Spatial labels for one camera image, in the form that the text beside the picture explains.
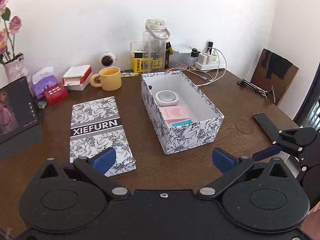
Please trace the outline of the person's right hand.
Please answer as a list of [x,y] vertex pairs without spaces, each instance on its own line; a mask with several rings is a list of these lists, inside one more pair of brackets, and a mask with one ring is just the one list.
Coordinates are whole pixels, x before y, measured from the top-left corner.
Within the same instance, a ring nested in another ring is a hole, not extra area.
[[309,212],[302,225],[302,231],[312,239],[320,239],[320,210]]

